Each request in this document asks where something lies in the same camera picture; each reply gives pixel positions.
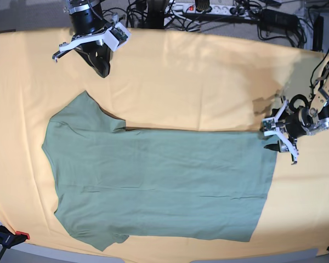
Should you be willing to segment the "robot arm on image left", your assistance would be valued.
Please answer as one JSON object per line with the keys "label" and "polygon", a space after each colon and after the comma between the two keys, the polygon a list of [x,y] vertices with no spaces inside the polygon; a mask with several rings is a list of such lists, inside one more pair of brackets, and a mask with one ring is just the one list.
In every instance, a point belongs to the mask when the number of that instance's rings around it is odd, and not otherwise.
{"label": "robot arm on image left", "polygon": [[[74,29],[73,41],[80,37],[105,33],[111,26],[104,19],[101,1],[66,1],[66,5]],[[79,44],[74,50],[100,77],[109,75],[111,49],[102,39]]]}

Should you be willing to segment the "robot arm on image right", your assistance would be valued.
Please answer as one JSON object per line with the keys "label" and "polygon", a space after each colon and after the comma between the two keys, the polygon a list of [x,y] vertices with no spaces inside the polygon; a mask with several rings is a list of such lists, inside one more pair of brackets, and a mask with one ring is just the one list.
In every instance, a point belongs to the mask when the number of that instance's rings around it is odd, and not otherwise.
{"label": "robot arm on image right", "polygon": [[281,107],[274,108],[271,116],[262,120],[265,137],[277,136],[274,144],[264,148],[275,152],[289,152],[293,161],[298,157],[297,141],[303,136],[313,136],[329,130],[329,60],[316,80],[310,81],[310,94],[292,99],[281,98]]}

